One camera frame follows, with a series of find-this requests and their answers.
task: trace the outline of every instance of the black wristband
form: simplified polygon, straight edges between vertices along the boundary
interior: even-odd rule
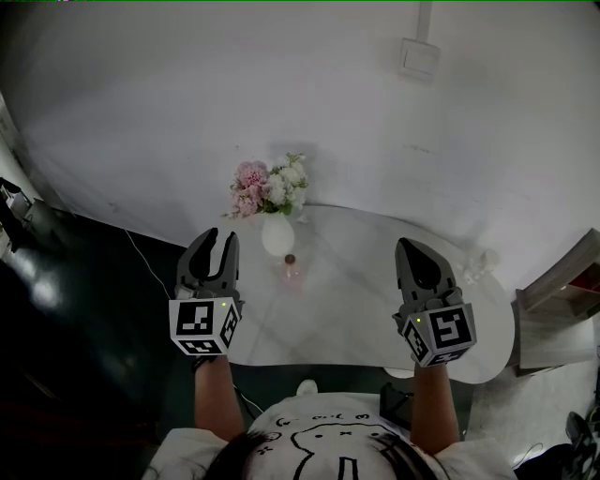
[[[191,363],[191,372],[196,373],[196,370],[200,367],[200,365],[202,365],[204,362],[213,363],[215,360],[217,360],[217,357],[218,355],[201,355],[197,357]]]

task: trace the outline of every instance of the t-shirt sleeve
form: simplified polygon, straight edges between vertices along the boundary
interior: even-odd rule
[[[208,430],[173,429],[152,458],[142,480],[203,478],[213,459],[226,445],[227,442]]]
[[[435,458],[450,480],[517,478],[493,439],[453,443]]]

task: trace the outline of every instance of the person's hair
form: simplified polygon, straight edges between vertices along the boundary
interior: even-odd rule
[[[208,467],[204,480],[243,480],[252,452],[266,442],[262,432],[242,433],[223,448]],[[383,449],[373,445],[391,465],[396,479],[436,480],[436,476],[421,456],[400,437],[387,434],[373,439]]]

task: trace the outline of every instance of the white marker cube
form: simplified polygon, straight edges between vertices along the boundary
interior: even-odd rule
[[[477,342],[473,308],[463,304],[413,313],[402,336],[421,367],[451,362]]]
[[[186,355],[226,354],[240,318],[232,298],[169,302],[171,340]]]

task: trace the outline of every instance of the white electrical box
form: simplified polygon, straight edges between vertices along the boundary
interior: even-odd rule
[[[438,47],[409,38],[402,39],[400,74],[424,82],[433,82],[441,51]]]

